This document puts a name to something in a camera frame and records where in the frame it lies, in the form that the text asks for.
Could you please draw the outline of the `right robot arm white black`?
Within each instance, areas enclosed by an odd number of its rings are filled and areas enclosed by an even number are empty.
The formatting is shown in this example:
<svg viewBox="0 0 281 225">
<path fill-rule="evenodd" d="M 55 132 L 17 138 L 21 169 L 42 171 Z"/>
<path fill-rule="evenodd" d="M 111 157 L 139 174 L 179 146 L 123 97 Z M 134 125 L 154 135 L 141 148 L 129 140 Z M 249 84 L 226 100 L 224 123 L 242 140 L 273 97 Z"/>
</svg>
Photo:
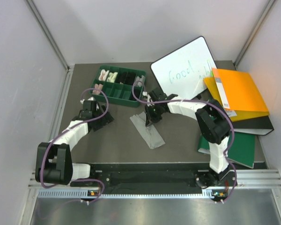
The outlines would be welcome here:
<svg viewBox="0 0 281 225">
<path fill-rule="evenodd" d="M 167 96 L 160 88 L 143 92 L 147 127 L 162 119 L 162 114 L 180 114 L 198 122 L 202 136 L 209 144 L 210 171 L 207 173 L 212 184 L 221 185 L 227 178 L 229 163 L 226 160 L 231 120 L 217 100 L 209 102 L 187 102 L 176 94 Z"/>
</svg>

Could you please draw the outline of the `grey underwear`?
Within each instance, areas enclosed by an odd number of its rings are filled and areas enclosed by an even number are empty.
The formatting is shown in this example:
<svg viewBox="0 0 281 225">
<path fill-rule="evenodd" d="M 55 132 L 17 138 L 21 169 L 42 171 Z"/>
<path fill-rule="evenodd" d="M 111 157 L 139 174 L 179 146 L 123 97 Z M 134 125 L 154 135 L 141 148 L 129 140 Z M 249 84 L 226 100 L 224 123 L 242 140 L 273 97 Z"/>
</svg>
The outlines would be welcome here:
<svg viewBox="0 0 281 225">
<path fill-rule="evenodd" d="M 130 121 L 133 123 L 150 149 L 156 149 L 165 145 L 165 141 L 154 125 L 146 127 L 146 114 L 144 112 L 131 116 Z"/>
</svg>

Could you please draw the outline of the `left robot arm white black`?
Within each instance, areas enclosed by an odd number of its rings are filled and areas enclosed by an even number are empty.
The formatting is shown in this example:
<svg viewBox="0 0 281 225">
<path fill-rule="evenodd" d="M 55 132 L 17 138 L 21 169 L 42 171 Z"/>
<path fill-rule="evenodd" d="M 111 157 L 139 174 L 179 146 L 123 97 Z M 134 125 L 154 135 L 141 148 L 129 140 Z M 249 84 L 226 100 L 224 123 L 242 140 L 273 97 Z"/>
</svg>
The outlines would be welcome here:
<svg viewBox="0 0 281 225">
<path fill-rule="evenodd" d="M 84 136 L 113 121 L 108 105 L 100 105 L 92 99 L 84 100 L 79 114 L 57 138 L 38 145 L 36 181 L 67 185 L 71 181 L 81 180 L 87 186 L 94 185 L 97 175 L 91 171 L 91 165 L 73 163 L 71 151 Z"/>
</svg>

